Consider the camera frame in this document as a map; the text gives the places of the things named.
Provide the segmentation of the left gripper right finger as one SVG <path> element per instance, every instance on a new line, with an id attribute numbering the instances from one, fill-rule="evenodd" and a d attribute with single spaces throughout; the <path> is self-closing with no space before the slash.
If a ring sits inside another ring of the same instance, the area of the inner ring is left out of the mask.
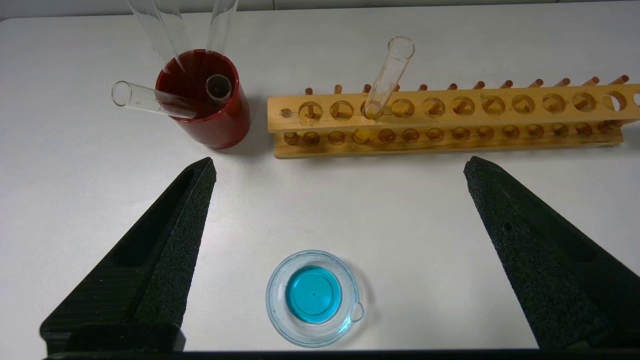
<path id="1" fill-rule="evenodd" d="M 497 164 L 463 172 L 538 347 L 638 349 L 639 276 Z"/>

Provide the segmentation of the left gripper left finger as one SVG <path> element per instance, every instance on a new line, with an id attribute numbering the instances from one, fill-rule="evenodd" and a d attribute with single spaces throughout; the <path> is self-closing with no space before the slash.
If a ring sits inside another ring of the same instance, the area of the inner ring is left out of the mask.
<path id="1" fill-rule="evenodd" d="M 217 182 L 214 161 L 188 165 L 39 328 L 48 353 L 171 353 Z"/>

